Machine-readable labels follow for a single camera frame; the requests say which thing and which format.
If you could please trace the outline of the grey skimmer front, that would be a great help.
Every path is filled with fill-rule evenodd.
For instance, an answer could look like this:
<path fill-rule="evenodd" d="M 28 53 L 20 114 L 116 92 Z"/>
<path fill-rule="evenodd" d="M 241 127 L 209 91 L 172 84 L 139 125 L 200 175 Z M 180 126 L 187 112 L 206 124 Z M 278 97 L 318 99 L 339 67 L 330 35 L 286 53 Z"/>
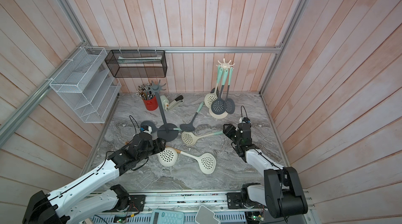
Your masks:
<path fill-rule="evenodd" d="M 226 98 L 225 98 L 225 111 L 228 114 L 233 114 L 235 111 L 235 108 L 236 108 L 233 99 L 229 98 L 229 90 L 230 90 L 232 72 L 233 72 L 233 68 L 230 68 L 228 88 L 227 88 L 227 93 L 226 93 Z"/>

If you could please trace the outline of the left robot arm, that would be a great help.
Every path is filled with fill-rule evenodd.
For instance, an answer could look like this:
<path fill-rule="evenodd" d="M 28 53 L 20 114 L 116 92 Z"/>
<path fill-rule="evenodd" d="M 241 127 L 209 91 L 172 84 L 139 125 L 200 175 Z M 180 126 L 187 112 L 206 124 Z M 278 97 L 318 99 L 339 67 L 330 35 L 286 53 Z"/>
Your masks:
<path fill-rule="evenodd" d="M 166 141 L 139 133 L 116 151 L 109 151 L 103 163 L 75 181 L 50 193 L 39 191 L 29 200 L 24 224 L 76 224 L 108 210 L 128 211 L 132 208 L 129 193 L 112 186 L 98 196 L 89 197 L 96 189 L 127 171 L 135 171 L 138 163 L 165 150 Z"/>

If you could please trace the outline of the large cream skimmer left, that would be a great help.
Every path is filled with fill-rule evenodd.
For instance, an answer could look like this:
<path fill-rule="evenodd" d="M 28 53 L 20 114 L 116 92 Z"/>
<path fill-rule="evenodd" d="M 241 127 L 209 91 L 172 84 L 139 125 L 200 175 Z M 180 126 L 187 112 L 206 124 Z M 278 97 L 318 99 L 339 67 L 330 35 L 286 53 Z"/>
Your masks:
<path fill-rule="evenodd" d="M 157 154 L 158 160 L 162 166 L 172 167 L 178 159 L 178 152 L 172 147 L 166 147 L 164 151 Z"/>

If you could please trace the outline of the cream utensil rack stand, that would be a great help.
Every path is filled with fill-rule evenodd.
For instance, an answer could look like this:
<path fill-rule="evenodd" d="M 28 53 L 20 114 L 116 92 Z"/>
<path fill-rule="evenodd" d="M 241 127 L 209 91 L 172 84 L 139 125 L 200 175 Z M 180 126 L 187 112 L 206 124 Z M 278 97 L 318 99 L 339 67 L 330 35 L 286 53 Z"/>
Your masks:
<path fill-rule="evenodd" d="M 230 71 L 230 68 L 232 68 L 232 67 L 234 66 L 234 64 L 230 64 L 230 62 L 231 62 L 231 60 L 230 60 L 228 63 L 226 63 L 225 60 L 223 60 L 223 63 L 218 62 L 218 63 L 219 63 L 218 67 L 220 67 L 220 66 L 223 67 L 222 78 L 223 78 L 223 76 L 224 76 L 224 71 L 225 71 L 226 69 L 229 69 L 229 71 Z M 218 86 L 218 91 L 219 91 L 219 92 L 217 93 L 217 96 L 219 96 L 219 93 L 220 93 L 220 90 L 221 90 L 222 78 L 221 78 L 220 83 L 219 83 L 219 86 Z M 222 118 L 220 118 L 220 119 L 223 119 L 223 118 L 225 118 L 225 117 L 227 117 L 227 116 L 228 116 L 228 113 L 225 111 L 225 113 L 222 115 Z"/>

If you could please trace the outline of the cream skimmer centre front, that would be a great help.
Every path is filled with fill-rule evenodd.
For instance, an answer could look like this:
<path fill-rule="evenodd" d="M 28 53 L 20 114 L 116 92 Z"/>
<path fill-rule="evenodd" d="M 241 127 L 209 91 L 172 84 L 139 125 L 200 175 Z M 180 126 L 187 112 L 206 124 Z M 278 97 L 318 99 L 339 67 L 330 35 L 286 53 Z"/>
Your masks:
<path fill-rule="evenodd" d="M 186 153 L 186 152 L 181 151 L 176 148 L 175 148 L 175 151 L 177 151 L 177 153 L 180 153 L 184 156 L 195 159 L 199 164 L 200 170 L 204 174 L 212 174 L 215 171 L 217 162 L 216 162 L 215 157 L 211 153 L 204 153 L 203 155 L 197 157 L 197 156 L 191 155 L 189 153 Z"/>

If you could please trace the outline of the cream skimmer under pile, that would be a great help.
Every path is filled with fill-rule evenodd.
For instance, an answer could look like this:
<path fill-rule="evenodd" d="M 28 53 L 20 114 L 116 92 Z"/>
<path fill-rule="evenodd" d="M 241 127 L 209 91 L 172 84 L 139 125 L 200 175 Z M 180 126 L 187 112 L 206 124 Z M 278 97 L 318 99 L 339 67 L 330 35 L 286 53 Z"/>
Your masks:
<path fill-rule="evenodd" d="M 186 145 L 193 146 L 201 138 L 210 137 L 210 136 L 216 136 L 216 135 L 221 135 L 221 134 L 223 134 L 223 132 L 218 131 L 218 132 L 215 132 L 215 133 L 196 136 L 191 132 L 182 132 L 181 139 Z"/>

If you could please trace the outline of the red metal pencil cup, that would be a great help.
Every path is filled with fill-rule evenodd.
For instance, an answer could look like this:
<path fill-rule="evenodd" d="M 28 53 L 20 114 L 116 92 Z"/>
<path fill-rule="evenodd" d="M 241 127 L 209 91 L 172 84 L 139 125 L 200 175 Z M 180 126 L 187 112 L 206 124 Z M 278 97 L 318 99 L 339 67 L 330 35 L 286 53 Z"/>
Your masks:
<path fill-rule="evenodd" d="M 148 111 L 155 111 L 159 107 L 157 98 L 155 96 L 152 99 L 143 100 L 143 103 Z"/>

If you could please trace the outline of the mint green pencil sharpener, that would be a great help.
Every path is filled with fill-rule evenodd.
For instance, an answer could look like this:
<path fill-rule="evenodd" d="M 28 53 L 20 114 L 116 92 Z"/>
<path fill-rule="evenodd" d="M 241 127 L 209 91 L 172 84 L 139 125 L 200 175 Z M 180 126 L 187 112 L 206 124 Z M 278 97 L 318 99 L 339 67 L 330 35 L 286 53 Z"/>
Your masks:
<path fill-rule="evenodd" d="M 161 99 L 162 108 L 163 108 L 165 111 L 168 111 L 168 109 L 169 109 L 169 104 L 170 104 L 169 100 L 168 100 L 167 97 L 164 96 L 164 95 L 161 95 L 161 96 L 160 96 L 160 99 Z"/>

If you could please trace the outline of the bundle of pencils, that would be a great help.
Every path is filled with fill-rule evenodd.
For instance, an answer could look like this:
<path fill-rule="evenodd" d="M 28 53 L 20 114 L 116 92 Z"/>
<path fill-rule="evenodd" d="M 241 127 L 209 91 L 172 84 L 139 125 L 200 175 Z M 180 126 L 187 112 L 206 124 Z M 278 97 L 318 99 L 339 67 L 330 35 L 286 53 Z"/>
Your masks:
<path fill-rule="evenodd" d="M 152 94 L 150 83 L 139 85 L 137 87 L 137 95 L 143 100 L 153 99 L 154 95 Z"/>

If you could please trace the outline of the mint stapler black top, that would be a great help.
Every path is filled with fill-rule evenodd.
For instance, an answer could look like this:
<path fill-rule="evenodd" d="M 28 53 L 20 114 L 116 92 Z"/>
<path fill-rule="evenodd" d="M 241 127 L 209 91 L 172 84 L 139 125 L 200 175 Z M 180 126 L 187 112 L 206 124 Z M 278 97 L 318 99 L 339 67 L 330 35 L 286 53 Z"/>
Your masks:
<path fill-rule="evenodd" d="M 172 102 L 169 103 L 167 106 L 167 111 L 171 111 L 175 109 L 176 107 L 180 106 L 183 103 L 183 95 L 179 95 L 177 98 L 175 98 Z"/>

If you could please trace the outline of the grey calculator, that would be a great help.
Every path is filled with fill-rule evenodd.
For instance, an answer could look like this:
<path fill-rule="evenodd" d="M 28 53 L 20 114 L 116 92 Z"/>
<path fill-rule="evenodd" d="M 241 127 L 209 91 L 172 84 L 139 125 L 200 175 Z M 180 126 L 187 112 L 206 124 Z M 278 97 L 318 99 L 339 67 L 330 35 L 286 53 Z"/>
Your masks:
<path fill-rule="evenodd" d="M 183 224 L 184 214 L 179 211 L 156 209 L 153 211 L 151 224 Z"/>

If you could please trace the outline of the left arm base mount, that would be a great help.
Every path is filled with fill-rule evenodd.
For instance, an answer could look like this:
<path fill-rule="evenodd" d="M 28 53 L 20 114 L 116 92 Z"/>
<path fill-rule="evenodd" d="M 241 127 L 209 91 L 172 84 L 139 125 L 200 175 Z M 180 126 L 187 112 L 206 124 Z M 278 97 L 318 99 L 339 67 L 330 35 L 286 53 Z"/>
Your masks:
<path fill-rule="evenodd" d="M 114 208 L 106 210 L 106 212 L 143 211 L 146 195 L 129 194 L 120 184 L 114 185 L 110 189 L 117 194 L 118 202 Z"/>

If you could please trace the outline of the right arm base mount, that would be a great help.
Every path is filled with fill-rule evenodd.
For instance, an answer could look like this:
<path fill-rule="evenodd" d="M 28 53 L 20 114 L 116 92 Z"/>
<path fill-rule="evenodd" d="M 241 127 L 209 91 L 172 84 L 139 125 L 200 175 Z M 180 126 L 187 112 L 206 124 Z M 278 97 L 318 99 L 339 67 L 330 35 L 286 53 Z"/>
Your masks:
<path fill-rule="evenodd" d="M 244 184 L 239 193 L 227 193 L 227 205 L 229 209 L 267 207 L 267 196 L 270 193 L 268 184 L 248 183 Z"/>

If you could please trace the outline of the aluminium rail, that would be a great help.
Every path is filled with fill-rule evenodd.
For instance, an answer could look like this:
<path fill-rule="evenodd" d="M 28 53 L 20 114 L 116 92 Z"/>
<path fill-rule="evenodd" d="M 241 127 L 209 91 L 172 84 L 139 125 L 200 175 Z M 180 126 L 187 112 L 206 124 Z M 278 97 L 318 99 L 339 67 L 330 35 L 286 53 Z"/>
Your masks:
<path fill-rule="evenodd" d="M 146 213 L 153 209 L 194 211 L 201 205 L 213 211 L 247 209 L 240 205 L 240 191 L 182 191 L 131 193 L 134 204 Z"/>

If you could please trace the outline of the black mesh wall basket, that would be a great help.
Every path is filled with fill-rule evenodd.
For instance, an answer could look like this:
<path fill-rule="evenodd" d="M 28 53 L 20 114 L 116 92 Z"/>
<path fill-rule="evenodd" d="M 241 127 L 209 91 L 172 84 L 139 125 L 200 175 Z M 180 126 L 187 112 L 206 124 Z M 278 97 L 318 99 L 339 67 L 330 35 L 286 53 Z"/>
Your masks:
<path fill-rule="evenodd" d="M 105 62 L 117 78 L 166 77 L 167 63 L 163 50 L 111 50 Z"/>

